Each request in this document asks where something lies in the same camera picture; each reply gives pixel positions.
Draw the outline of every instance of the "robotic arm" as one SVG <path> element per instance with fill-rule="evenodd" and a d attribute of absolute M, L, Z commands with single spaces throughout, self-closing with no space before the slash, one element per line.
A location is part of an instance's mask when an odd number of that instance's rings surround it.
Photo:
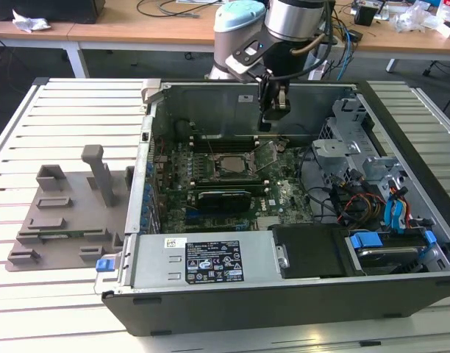
<path fill-rule="evenodd" d="M 318 33 L 323 14 L 324 32 Z M 302 70 L 308 53 L 325 36 L 328 44 L 321 60 Z M 278 121 L 290 112 L 290 80 L 320 66 L 331 46 L 328 0 L 271 0 L 262 29 L 225 60 L 229 73 L 241 82 L 259 82 L 260 131 L 269 131 L 270 121 Z"/>

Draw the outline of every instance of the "power supply label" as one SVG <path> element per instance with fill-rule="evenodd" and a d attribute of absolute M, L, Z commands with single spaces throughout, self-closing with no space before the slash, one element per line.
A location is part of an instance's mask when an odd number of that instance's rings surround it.
<path fill-rule="evenodd" d="M 185 262 L 190 285 L 245 280 L 238 240 L 186 243 Z"/>

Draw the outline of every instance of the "white table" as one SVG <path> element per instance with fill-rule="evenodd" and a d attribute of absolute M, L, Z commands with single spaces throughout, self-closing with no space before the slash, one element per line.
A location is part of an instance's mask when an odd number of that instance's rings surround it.
<path fill-rule="evenodd" d="M 143 117 L 140 86 L 140 79 L 51 79 L 30 89 L 1 135 L 0 353 L 450 351 L 450 298 L 410 318 L 136 338 L 93 293 L 93 268 L 6 272 L 41 164 L 86 171 L 82 147 L 100 143 L 111 171 L 133 165 Z M 361 340 L 382 345 L 361 348 Z"/>

